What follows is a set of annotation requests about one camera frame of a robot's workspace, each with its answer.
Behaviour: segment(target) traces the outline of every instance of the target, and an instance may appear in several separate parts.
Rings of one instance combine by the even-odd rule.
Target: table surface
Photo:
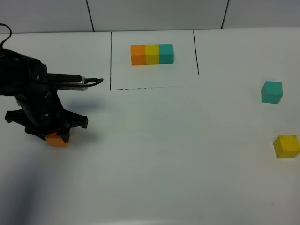
[[[4,47],[41,60],[50,73],[104,82],[59,91],[66,109],[89,118],[87,129],[71,130],[68,148],[6,123],[6,111],[18,106],[0,96],[0,219],[299,224],[300,158],[277,159],[272,142],[300,133],[300,29],[194,33],[13,35]],[[130,45],[162,43],[174,44],[173,65],[130,65]],[[266,80],[283,83],[278,105],[261,103]]]

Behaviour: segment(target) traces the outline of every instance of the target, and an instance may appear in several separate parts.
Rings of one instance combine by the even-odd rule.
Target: cable
[[[13,32],[11,31],[11,28],[9,26],[7,26],[6,24],[0,23],[0,26],[7,27],[9,29],[9,36],[8,36],[8,38],[6,38],[5,40],[3,40],[1,42],[1,44],[0,44],[0,48],[3,49],[4,42],[6,42],[8,39],[10,39],[11,35],[13,34]]]
[[[61,86],[61,87],[70,87],[70,88],[90,88],[90,87],[93,87],[93,86],[96,86],[96,85],[102,83],[102,81],[103,81],[103,79],[101,78],[101,79],[98,79],[97,82],[92,83],[92,84],[83,84],[83,85],[81,85],[81,84],[66,83],[66,84],[61,84],[59,86]]]

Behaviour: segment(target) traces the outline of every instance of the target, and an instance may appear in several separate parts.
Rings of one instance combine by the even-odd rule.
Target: white wall
[[[221,28],[227,0],[88,0],[95,31]]]
[[[85,0],[0,0],[0,23],[14,33],[92,31]]]
[[[230,0],[224,28],[299,27],[299,0]]]

